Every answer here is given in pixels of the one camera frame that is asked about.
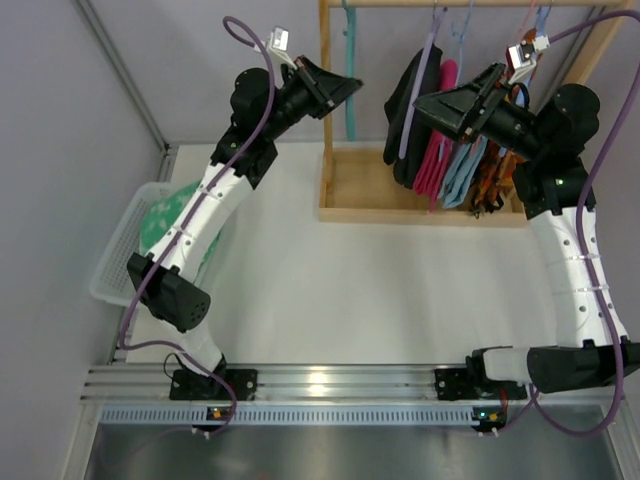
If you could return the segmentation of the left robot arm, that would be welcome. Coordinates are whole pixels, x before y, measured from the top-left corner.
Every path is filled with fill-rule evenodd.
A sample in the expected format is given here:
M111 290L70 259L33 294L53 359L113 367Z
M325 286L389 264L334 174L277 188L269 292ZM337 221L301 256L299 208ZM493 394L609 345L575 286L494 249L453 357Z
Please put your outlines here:
M196 279L226 221L275 161L276 140L305 117L325 118L362 85L304 56L280 68L251 68L236 78L230 127L194 193L161 239L127 263L135 302L177 333L172 347L184 368L211 379L224 371L226 359L205 321L211 297Z

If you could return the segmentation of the green trousers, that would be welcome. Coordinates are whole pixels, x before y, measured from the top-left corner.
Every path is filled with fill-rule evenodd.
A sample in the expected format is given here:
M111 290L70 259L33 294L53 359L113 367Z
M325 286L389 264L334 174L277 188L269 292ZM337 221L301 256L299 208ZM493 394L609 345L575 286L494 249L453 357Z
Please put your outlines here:
M138 253L146 256L151 248L167 235L198 189L199 182L186 185L173 194L154 202L140 223Z

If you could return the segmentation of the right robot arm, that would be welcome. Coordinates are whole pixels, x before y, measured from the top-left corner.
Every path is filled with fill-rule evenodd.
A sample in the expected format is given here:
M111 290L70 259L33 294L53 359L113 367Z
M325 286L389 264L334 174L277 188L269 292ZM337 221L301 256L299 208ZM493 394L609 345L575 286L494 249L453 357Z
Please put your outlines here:
M522 158L513 172L554 299L552 346L492 347L466 363L481 382L518 382L542 393L605 387L639 369L639 345L615 311L595 233L595 196L580 155L598 130L600 102L580 84L561 86L538 112L508 101L495 63L472 81L418 97L419 118L448 138L484 136Z

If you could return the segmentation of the lilac hanger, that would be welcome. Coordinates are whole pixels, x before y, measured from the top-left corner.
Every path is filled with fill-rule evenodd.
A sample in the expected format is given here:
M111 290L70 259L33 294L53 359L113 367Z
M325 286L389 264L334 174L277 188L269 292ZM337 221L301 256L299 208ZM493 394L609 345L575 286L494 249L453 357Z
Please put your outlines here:
M441 11L436 12L435 7L433 8L431 30L429 31L426 37L426 40L423 44L422 53L415 71L415 77L414 77L414 81L413 81L410 96L409 96L409 102L408 102L407 110L405 113L403 128L401 131L400 144L399 144L399 150L398 150L398 158L401 160L403 160L406 157L406 153L408 150L411 126L412 126L413 118L415 114L415 107L413 106L413 103L419 96L434 41L436 39L436 36L439 32L442 21L448 10L447 7L443 7Z

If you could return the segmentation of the black trousers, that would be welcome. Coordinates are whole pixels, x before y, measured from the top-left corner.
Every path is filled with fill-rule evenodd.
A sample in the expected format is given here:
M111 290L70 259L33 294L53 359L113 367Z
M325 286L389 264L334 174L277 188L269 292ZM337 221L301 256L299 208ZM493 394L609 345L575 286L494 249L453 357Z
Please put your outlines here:
M411 92L423 50L420 49L409 62L391 96L384 104L388 121L383 161L392 166L393 178L402 187L412 190L415 177L423 161L432 130L415 113L409 127L406 152L400 157L400 144L408 107L413 104Z

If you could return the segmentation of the teal hanger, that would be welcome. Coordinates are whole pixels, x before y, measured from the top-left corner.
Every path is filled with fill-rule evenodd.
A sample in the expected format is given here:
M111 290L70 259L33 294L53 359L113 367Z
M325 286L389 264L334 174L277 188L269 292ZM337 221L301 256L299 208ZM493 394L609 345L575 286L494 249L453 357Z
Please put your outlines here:
M345 13L346 26L343 31L345 36L345 72L348 77L355 74L355 50L356 50L356 11L346 0L341 1L341 6ZM345 102L345 127L346 136L349 142L356 140L356 116L355 104L352 97Z

